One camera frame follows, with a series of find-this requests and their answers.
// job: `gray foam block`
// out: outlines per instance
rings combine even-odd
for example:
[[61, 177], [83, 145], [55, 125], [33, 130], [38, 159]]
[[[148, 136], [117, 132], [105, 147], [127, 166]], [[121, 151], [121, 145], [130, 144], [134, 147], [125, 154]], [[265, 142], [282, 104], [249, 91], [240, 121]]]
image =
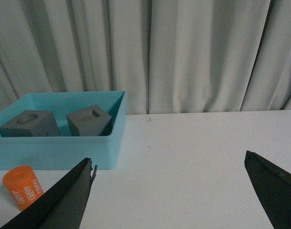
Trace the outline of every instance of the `gray foam block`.
[[0, 127], [3, 137], [59, 136], [52, 111], [25, 110]]
[[66, 115], [72, 136], [101, 136], [112, 132], [112, 117], [94, 105]]

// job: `white table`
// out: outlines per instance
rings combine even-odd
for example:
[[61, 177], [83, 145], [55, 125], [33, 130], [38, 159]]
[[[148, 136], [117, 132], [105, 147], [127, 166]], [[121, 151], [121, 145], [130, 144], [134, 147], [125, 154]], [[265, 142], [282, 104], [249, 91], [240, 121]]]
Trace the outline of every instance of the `white table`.
[[[116, 168], [98, 170], [80, 228], [272, 229], [246, 150], [291, 173], [291, 111], [128, 115]], [[35, 171], [44, 190], [67, 172]], [[19, 213], [5, 173], [0, 227]]]

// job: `orange cylinder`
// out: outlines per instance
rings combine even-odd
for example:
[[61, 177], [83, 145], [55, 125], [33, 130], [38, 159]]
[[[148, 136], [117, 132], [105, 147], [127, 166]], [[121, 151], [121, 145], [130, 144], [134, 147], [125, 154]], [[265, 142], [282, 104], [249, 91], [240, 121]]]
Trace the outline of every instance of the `orange cylinder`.
[[44, 193], [31, 166], [18, 166], [11, 169], [4, 175], [2, 182], [21, 211]]

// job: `white backdrop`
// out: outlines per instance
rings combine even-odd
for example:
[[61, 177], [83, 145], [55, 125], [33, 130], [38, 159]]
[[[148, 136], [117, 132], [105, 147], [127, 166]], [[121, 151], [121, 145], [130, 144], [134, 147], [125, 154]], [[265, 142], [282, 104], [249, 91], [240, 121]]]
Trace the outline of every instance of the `white backdrop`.
[[128, 114], [291, 109], [291, 0], [0, 0], [0, 111], [109, 90]]

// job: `teal plastic bin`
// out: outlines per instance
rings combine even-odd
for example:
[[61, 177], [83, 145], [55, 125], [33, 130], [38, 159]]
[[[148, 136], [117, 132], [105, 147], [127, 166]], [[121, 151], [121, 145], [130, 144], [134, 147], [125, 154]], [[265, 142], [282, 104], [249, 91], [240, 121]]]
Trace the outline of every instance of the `teal plastic bin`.
[[[71, 136], [66, 115], [98, 105], [112, 117], [108, 136]], [[90, 157], [98, 169], [115, 167], [126, 122], [123, 91], [27, 94], [0, 112], [0, 126], [24, 110], [53, 111], [61, 135], [56, 137], [2, 137], [0, 169], [30, 165], [33, 169], [72, 169]]]

